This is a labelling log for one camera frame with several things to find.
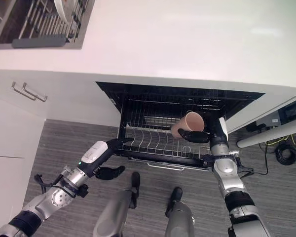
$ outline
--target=white countertop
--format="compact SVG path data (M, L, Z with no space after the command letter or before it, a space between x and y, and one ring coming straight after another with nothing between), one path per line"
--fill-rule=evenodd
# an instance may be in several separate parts
M296 0L97 0L81 50L0 50L0 69L296 88Z

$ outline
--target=wire rack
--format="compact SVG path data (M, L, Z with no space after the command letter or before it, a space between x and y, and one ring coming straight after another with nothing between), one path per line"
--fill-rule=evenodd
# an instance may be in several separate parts
M76 1L70 24L66 24L58 15L53 0L32 0L17 40L60 37L65 42L75 42L88 2Z
M221 111L220 100L202 99L198 103L182 104L177 97L149 97L132 96L128 100L125 137L132 137L134 141L125 144L122 150L191 159L210 154L208 145L175 139L171 127L189 111Z

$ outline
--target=paper cup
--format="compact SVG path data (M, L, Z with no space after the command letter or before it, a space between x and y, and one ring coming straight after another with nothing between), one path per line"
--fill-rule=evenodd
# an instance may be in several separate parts
M198 113L188 112L183 118L180 119L180 121L172 126L171 133L174 138L182 138L178 133L179 128L191 132L202 132L205 128L205 123L202 116Z

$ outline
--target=drawer handle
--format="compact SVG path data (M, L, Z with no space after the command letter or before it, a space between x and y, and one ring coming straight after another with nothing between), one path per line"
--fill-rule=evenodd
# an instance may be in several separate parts
M176 171L183 171L184 170L184 167L172 168L171 165L170 165L170 167L164 167L164 166L152 165L152 164L149 164L149 162L147 162L147 165L150 167L161 168L161 169L171 169L171 170L176 170Z
M29 98L30 100L36 100L36 99L37 99L37 97L32 98L31 96L29 96L29 95L27 95L27 94L24 94L22 91L19 91L19 90L15 89L15 84L16 84L16 82L14 81L14 82L12 83L12 86L11 86L12 89L13 89L15 92L17 92L17 93L19 93L19 94L21 94L21 95L23 95L23 96Z
M42 102L45 102L47 100L47 95L45 95L45 97L42 99L39 97L39 95L35 95L35 94L31 93L30 91L28 91L26 89L26 85L27 85L27 83L25 82L25 83L23 83L23 87L22 87L26 93L30 94L31 96L34 96L35 98L39 99Z

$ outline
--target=gray carpet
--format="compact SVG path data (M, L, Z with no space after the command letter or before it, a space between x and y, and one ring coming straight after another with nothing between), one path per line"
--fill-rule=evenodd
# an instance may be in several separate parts
M24 203L41 192L33 180L35 174L43 174L45 182L52 182L65 165L75 167L96 141L115 138L116 134L115 127L47 120ZM235 142L247 136L250 134L243 129L232 133L230 148L236 149ZM245 178L245 185L274 235L295 237L296 164L283 166L273 154L268 157L269 175L256 174ZM241 158L244 165L264 172L264 155L258 146L242 149ZM228 236L228 212L211 172L152 168L142 162L114 156L106 163L110 167L120 165L126 166L126 171L120 177L112 181L89 180L89 194L85 198L77 197L71 205L56 212L42 224L35 236L92 236L94 225L108 198L127 186L133 171L141 175L141 193L138 207L128 212L125 237L164 236L168 221L164 215L166 203L176 186L182 187L183 201L194 214L195 236Z

